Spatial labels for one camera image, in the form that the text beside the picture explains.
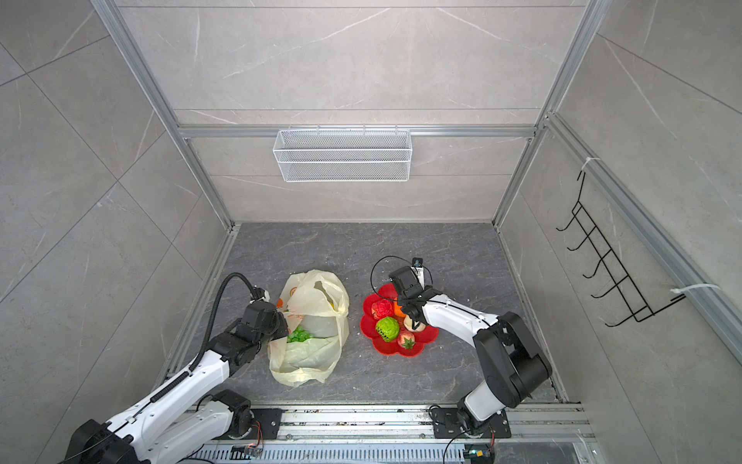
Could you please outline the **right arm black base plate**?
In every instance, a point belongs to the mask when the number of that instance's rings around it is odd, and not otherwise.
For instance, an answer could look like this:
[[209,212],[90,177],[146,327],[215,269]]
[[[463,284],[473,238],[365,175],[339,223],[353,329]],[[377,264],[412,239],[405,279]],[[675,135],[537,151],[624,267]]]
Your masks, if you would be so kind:
[[437,439],[450,439],[455,436],[478,438],[489,436],[495,439],[512,437],[506,412],[500,411],[487,421],[479,421],[461,408],[441,407],[436,404],[427,409],[433,423],[434,436]]

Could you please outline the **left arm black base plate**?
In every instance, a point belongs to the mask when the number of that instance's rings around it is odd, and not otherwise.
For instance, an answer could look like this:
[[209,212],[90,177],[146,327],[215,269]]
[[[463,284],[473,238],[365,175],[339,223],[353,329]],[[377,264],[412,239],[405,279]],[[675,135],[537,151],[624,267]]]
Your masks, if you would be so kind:
[[238,433],[230,434],[230,438],[253,443],[276,440],[282,416],[283,410],[279,408],[252,409],[243,419],[239,419]]

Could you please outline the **orange fake fruit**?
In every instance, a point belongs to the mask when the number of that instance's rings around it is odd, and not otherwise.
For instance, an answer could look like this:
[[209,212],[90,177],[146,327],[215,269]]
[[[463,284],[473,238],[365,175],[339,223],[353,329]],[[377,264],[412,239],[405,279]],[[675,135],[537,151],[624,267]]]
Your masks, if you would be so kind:
[[400,307],[400,305],[398,305],[398,303],[396,302],[393,302],[392,305],[393,305],[394,315],[398,318],[404,319],[406,317],[406,314],[402,310],[402,307]]

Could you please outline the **red fake fruit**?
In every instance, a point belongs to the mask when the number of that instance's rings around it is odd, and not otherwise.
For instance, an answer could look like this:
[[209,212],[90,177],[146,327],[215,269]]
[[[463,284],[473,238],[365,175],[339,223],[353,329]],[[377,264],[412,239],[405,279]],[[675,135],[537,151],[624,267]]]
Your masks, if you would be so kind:
[[388,300],[379,300],[371,304],[371,314],[375,320],[394,317],[394,304]]

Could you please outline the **red flower-shaped plastic bowl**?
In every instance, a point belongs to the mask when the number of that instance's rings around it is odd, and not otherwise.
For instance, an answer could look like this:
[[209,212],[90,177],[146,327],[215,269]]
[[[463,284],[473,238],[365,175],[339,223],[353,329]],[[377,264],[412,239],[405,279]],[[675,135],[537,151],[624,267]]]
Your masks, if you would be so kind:
[[[372,341],[372,345],[378,353],[385,356],[400,355],[406,358],[413,358],[422,353],[426,345],[432,343],[438,338],[439,330],[426,326],[424,331],[413,333],[417,343],[412,350],[402,349],[398,345],[397,340],[393,342],[384,342],[375,330],[378,320],[375,320],[371,314],[371,304],[379,300],[388,300],[392,303],[397,303],[397,292],[391,283],[383,285],[377,293],[368,296],[362,306],[363,316],[361,317],[361,332]],[[406,330],[403,325],[404,319],[398,318],[395,315],[394,318],[399,322],[400,332]]]

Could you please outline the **green bumpy fake fruit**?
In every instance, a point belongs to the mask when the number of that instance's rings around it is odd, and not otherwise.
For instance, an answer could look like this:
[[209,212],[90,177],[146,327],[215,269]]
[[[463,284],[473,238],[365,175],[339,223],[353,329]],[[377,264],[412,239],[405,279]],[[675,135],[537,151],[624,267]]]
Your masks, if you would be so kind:
[[379,319],[375,330],[384,342],[396,341],[400,334],[399,322],[392,316]]

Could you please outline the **beige fake fruit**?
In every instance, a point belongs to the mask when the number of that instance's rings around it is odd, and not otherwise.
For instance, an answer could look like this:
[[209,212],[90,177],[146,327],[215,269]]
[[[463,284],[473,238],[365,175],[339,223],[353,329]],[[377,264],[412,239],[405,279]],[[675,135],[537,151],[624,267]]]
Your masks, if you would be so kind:
[[406,316],[403,320],[404,328],[411,333],[420,333],[426,329],[426,325],[421,322],[417,322],[411,317]]

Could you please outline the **green fake vegetable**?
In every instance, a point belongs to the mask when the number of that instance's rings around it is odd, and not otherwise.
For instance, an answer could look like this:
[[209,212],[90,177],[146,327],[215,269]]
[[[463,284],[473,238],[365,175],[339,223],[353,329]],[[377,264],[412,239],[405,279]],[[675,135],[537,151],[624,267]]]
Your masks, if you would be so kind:
[[288,343],[301,343],[313,339],[314,336],[303,327],[299,326],[291,332],[287,338]]

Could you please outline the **cream plastic bag orange print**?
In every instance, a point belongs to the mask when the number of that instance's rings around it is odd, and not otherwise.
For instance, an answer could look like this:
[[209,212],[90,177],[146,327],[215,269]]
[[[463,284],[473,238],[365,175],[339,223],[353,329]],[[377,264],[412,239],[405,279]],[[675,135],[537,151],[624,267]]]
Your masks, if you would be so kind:
[[314,338],[288,343],[287,334],[269,344],[274,380],[291,388],[309,381],[326,382],[349,336],[350,298],[341,280],[320,270],[294,274],[288,278],[276,306],[289,334],[301,326]]

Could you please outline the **red fake strawberry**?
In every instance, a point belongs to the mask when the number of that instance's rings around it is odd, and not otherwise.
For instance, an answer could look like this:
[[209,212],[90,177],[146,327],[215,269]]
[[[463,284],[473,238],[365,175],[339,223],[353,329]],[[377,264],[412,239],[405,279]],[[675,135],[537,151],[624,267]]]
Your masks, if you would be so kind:
[[415,335],[407,330],[401,331],[397,338],[398,345],[404,350],[412,350],[417,341]]

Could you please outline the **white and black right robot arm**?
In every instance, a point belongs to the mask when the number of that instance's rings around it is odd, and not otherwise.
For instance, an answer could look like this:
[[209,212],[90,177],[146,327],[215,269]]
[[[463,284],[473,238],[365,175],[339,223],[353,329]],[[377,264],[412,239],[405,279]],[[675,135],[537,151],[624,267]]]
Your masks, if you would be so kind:
[[390,273],[402,311],[415,323],[440,329],[475,348],[483,381],[457,404],[457,419],[469,432],[515,408],[545,383],[553,368],[524,320],[514,312],[485,313],[454,302],[424,282],[423,268]]

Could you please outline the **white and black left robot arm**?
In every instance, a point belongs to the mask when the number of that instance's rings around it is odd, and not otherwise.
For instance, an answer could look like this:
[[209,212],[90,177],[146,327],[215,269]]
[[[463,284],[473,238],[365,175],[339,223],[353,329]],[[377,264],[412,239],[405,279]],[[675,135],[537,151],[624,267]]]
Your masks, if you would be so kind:
[[259,434],[250,401],[212,392],[248,365],[269,342],[287,336],[286,318],[263,300],[207,342],[206,351],[129,409],[71,435],[65,463],[177,463],[218,437]]

